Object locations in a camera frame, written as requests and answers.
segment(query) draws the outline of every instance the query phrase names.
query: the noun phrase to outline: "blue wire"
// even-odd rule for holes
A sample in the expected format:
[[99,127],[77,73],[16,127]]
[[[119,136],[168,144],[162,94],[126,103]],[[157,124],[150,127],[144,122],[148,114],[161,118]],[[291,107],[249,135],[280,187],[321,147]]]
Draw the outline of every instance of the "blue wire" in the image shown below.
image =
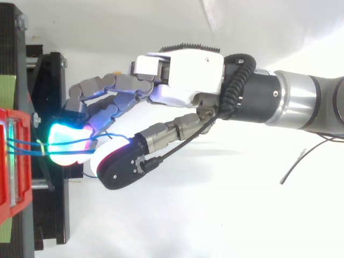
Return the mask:
[[[98,139],[98,138],[104,137],[104,136],[123,137],[125,139],[128,139],[126,136],[124,136],[122,134],[105,133],[105,134],[100,134],[100,135],[97,135],[97,136],[93,136],[93,137],[86,138],[86,139],[81,139],[81,140],[75,140],[75,141],[69,141],[69,142],[59,142],[59,143],[54,143],[54,144],[43,144],[43,145],[44,146],[49,146],[49,145],[50,146],[60,146],[60,145],[77,144],[79,142],[95,140],[95,139]],[[10,139],[10,138],[7,138],[7,141],[12,141],[12,142],[15,142],[17,144],[26,144],[26,145],[31,145],[31,146],[41,146],[41,144],[39,144],[37,142],[19,141],[19,140],[14,140],[14,139]]]
[[97,176],[90,176],[90,175],[86,174],[85,172],[83,172],[83,174],[84,174],[84,176],[89,177],[89,178],[98,178]]
[[[46,153],[48,155],[76,155],[76,154],[93,154],[93,152],[86,152],[87,150],[80,150],[80,151],[71,151],[71,152],[49,152]],[[15,154],[15,155],[22,155],[22,156],[43,156],[42,153],[32,153],[32,152],[7,152],[7,154]]]
[[[42,152],[37,152],[33,150],[21,149],[15,147],[9,143],[7,145],[18,152],[8,152],[8,154],[25,154],[25,155],[32,155],[32,156],[42,156]],[[75,155],[75,154],[93,154],[95,152],[94,149],[87,149],[87,150],[73,150],[73,151],[66,151],[66,152],[46,152],[46,155]]]

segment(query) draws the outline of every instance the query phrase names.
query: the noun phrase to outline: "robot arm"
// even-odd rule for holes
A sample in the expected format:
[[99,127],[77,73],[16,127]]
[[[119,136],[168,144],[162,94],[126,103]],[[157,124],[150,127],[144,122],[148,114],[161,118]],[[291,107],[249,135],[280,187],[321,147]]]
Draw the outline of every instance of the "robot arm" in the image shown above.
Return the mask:
[[[113,139],[100,146],[91,167],[109,189],[133,183],[163,160],[146,161],[145,155],[170,142],[189,139],[201,129],[208,132],[229,103],[231,116],[222,119],[344,134],[344,78],[270,73],[255,69],[254,61],[247,66],[250,70],[245,70],[246,63],[249,61],[240,55],[224,58],[218,49],[198,45],[163,48],[159,53],[139,56],[131,75],[108,74],[73,86],[62,117],[81,127],[88,124],[99,134],[140,101],[196,108],[196,113],[155,124],[119,145],[114,143],[120,141]],[[118,94],[85,104],[108,91]]]

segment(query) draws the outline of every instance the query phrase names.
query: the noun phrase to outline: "bolt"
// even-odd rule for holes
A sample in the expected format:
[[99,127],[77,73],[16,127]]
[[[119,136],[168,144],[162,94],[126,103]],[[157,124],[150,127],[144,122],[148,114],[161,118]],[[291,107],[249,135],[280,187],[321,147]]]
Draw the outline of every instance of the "bolt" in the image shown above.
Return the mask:
[[61,68],[66,69],[68,67],[68,61],[65,58],[61,59]]
[[17,17],[17,19],[15,20],[15,25],[18,29],[20,29],[21,31],[26,31],[27,30],[27,16],[24,14],[21,14]]
[[37,113],[32,114],[32,124],[34,128],[37,128],[39,124],[42,122],[42,119],[38,116]]

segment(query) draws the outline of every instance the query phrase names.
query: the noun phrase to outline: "white wall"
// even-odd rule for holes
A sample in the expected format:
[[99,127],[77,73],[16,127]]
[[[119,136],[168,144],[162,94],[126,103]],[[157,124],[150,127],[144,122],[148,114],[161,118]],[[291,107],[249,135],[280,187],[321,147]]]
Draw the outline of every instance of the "white wall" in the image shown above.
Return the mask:
[[[180,42],[246,52],[262,68],[343,74],[336,60],[344,33],[314,43],[342,25],[335,5],[341,1],[221,1],[215,10],[221,26],[213,31],[197,0],[15,2],[30,18],[27,42],[68,59],[68,85],[127,71],[138,54]],[[143,103],[110,131],[130,137],[188,112]],[[343,257],[342,146],[320,147],[279,185],[299,153],[320,141],[300,131],[218,121],[127,188],[72,180],[71,238],[64,246],[45,241],[37,257]]]

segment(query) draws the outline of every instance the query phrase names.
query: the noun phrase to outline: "blue light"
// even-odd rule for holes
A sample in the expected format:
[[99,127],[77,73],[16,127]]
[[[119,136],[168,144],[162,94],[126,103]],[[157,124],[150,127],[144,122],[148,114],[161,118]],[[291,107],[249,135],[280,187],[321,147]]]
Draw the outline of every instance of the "blue light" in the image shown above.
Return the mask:
[[[48,143],[56,144],[61,142],[70,142],[89,138],[92,130],[88,128],[75,129],[67,125],[53,124],[50,128]],[[49,145],[48,152],[67,152],[67,151],[83,151],[87,148],[87,141],[78,142],[70,145]],[[55,163],[61,166],[68,166],[75,163],[79,158],[86,154],[77,155],[50,155]]]

